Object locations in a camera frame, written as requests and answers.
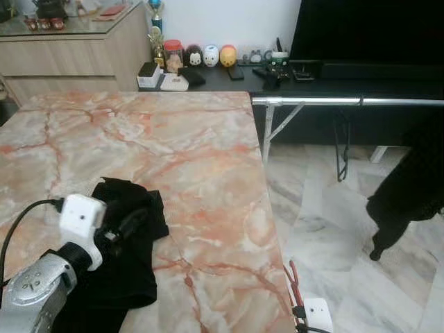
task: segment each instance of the small box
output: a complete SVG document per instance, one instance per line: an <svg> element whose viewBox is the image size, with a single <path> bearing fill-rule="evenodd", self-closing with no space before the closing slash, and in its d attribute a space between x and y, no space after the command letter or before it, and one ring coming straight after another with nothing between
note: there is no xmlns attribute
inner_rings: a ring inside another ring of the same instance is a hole
<svg viewBox="0 0 444 333"><path fill-rule="evenodd" d="M160 67L155 62L145 62L137 75L139 88L155 88L160 77Z"/></svg>

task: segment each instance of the marble table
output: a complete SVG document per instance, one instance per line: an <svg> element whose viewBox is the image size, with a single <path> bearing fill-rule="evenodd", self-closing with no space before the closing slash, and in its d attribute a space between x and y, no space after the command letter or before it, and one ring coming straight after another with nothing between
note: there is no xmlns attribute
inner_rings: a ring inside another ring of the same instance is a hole
<svg viewBox="0 0 444 333"><path fill-rule="evenodd" d="M0 170L0 240L27 204L90 194L101 176L160 190L157 302L121 332L294 332L247 93L38 96L0 128ZM52 207L23 220L7 278L58 248L57 222Z"/></svg>

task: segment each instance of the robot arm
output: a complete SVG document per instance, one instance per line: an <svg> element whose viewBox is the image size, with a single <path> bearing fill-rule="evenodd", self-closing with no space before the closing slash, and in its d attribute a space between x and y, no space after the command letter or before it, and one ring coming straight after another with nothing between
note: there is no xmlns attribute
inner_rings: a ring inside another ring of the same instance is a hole
<svg viewBox="0 0 444 333"><path fill-rule="evenodd" d="M65 244L59 251L49 250L9 281L0 309L0 333L51 331L78 278L102 263L94 233L102 225L105 210L105 203L94 198L80 194L66 198L60 218ZM109 230L104 237L118 238Z"/></svg>

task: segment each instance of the marble floor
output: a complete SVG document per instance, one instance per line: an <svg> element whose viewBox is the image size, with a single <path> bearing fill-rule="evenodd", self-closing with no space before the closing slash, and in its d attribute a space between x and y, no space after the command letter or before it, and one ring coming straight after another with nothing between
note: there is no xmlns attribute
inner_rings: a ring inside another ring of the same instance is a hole
<svg viewBox="0 0 444 333"><path fill-rule="evenodd" d="M336 181L333 146L272 144L268 189L284 262L298 269L304 298L326 299L336 333L444 332L444 220L412 222L378 262L370 196L407 152L354 146Z"/></svg>

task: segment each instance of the black cable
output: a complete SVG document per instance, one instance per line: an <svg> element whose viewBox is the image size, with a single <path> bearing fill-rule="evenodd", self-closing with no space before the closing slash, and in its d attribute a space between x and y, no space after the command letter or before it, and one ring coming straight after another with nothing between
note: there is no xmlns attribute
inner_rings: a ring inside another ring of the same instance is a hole
<svg viewBox="0 0 444 333"><path fill-rule="evenodd" d="M28 214L30 210L32 210L34 207L37 207L38 205L43 205L45 203L52 204L59 212L61 211L61 208L63 206L63 199L46 199L46 200L40 200L35 201L34 203L31 203L27 208L24 209L23 212L19 214L19 216L15 219L14 223L11 225L11 227L8 230L8 233L6 234L5 240L3 241L3 245L1 246L1 253L0 253L0 309L1 309L1 301L3 298L3 287L6 285L4 282L5 279L5 258L6 258L6 250L8 249L9 242L11 240L12 234L14 233L15 229L19 225L20 221L23 219L23 217Z"/></svg>
<svg viewBox="0 0 444 333"><path fill-rule="evenodd" d="M299 333L308 333L308 332L318 332L318 333L330 333L326 330L322 330L320 328L306 326L305 324L299 324L296 326L296 329Z"/></svg>

